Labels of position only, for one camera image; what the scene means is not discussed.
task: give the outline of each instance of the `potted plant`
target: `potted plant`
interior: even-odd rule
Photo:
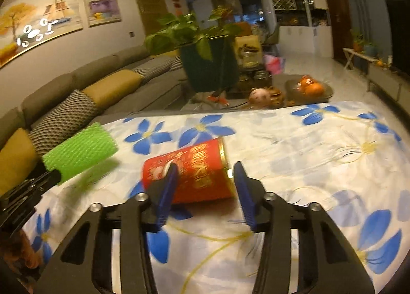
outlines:
[[[356,31],[351,29],[350,32],[352,33],[353,36],[353,50],[356,51],[357,53],[360,53],[363,51],[363,44],[364,44],[364,36],[360,31]]]
[[[372,42],[368,42],[366,41],[364,46],[363,46],[363,50],[364,50],[364,54],[366,56],[375,58],[378,54],[378,47],[376,44],[372,43]]]
[[[148,35],[145,46],[153,55],[178,48],[184,70],[196,92],[231,86],[239,77],[233,37],[241,32],[238,25],[225,23],[231,12],[223,7],[213,10],[210,21],[218,25],[207,29],[199,27],[194,14],[176,17],[169,13],[158,20],[164,29]]]

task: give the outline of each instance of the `silver screw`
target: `silver screw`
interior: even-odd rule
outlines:
[[[134,198],[136,201],[146,201],[148,199],[148,195],[145,192],[141,192],[136,194]]]
[[[263,198],[265,198],[267,201],[274,201],[276,199],[276,197],[277,196],[273,192],[267,192],[263,196]]]
[[[318,203],[310,203],[309,208],[312,211],[320,211],[322,209],[322,207]]]
[[[91,212],[98,212],[100,209],[102,209],[102,205],[100,203],[94,203],[90,206]]]

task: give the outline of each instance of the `sailboat painting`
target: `sailboat painting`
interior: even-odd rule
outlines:
[[[13,0],[0,9],[0,68],[29,49],[83,29],[78,0]]]
[[[89,26],[121,21],[117,0],[85,0]]]

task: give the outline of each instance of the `tv stand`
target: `tv stand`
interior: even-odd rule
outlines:
[[[410,116],[410,82],[396,72],[374,64],[368,67],[368,86],[376,84]]]

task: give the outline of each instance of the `tin can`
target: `tin can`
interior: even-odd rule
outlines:
[[[221,137],[146,160],[142,168],[144,188],[147,189],[153,181],[165,176],[171,162],[179,170],[173,204],[234,196],[233,183],[228,177],[229,163]]]

